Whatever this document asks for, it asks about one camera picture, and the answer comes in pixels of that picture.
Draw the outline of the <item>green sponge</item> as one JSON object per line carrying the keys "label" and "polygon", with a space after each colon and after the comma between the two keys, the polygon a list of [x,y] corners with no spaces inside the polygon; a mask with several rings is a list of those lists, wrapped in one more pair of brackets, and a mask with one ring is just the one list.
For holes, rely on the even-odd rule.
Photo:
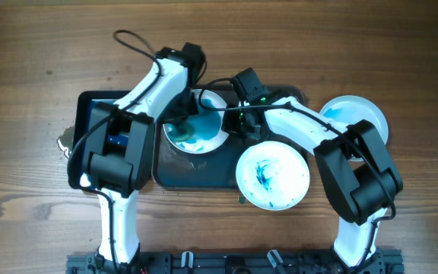
{"label": "green sponge", "polygon": [[174,142],[184,142],[190,139],[195,133],[194,127],[186,122],[172,124],[168,133],[169,138]]}

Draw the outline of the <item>white plate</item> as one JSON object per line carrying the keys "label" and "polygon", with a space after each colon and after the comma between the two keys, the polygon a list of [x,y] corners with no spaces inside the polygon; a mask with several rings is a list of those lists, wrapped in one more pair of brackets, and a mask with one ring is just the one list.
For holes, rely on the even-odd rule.
{"label": "white plate", "polygon": [[[192,91],[197,104],[200,91],[200,89]],[[195,155],[205,154],[219,148],[229,136],[222,129],[223,117],[223,111],[206,110],[198,104],[198,115],[190,116],[184,121],[194,127],[195,133],[190,139],[184,142],[172,141],[168,135],[172,123],[163,124],[163,130],[167,141],[180,151]]]}
{"label": "white plate", "polygon": [[268,211],[298,204],[310,182],[306,160],[294,148],[276,141],[247,148],[237,162],[235,176],[243,196]]}
{"label": "white plate", "polygon": [[343,95],[326,103],[320,114],[336,122],[354,125],[361,120],[372,123],[386,145],[389,138],[389,127],[383,112],[377,105],[364,97]]}

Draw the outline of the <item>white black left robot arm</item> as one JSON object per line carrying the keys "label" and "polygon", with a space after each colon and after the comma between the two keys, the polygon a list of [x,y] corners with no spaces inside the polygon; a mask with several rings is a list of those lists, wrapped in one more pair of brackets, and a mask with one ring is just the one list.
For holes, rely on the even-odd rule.
{"label": "white black left robot arm", "polygon": [[129,271],[139,258],[138,194],[151,175],[157,124],[198,112],[191,90],[205,65],[202,48],[164,47],[150,58],[151,70],[134,89],[94,106],[68,163],[70,186],[99,197],[103,238],[95,260],[108,273]]}

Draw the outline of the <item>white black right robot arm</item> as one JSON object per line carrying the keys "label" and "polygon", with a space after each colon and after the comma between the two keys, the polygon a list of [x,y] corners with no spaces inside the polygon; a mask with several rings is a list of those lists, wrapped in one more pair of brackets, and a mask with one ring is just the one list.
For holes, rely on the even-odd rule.
{"label": "white black right robot arm", "polygon": [[395,196],[403,189],[377,128],[325,117],[283,91],[264,86],[248,68],[230,78],[239,106],[225,110],[228,123],[243,135],[264,128],[311,153],[326,197],[340,217],[334,251],[344,267],[359,272],[375,254],[379,223],[396,215]]}

